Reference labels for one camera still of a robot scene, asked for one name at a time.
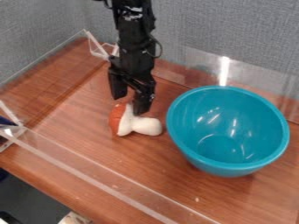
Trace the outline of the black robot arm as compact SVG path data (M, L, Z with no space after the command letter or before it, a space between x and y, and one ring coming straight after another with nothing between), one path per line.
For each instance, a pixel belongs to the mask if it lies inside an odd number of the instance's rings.
M103 1L114 12L118 30L119 55L110 56L108 83L114 99L127 96L127 88L135 90L134 114L150 111L155 98L155 68L158 40L152 36L155 14L151 0Z

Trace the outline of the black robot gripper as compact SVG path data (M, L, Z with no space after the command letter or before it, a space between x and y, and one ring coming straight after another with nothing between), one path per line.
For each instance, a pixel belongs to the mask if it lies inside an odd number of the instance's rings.
M123 43L118 41L119 56L112 56L108 69L108 83L114 99L127 96L127 88L135 90L134 114L148 112L155 99L155 42Z

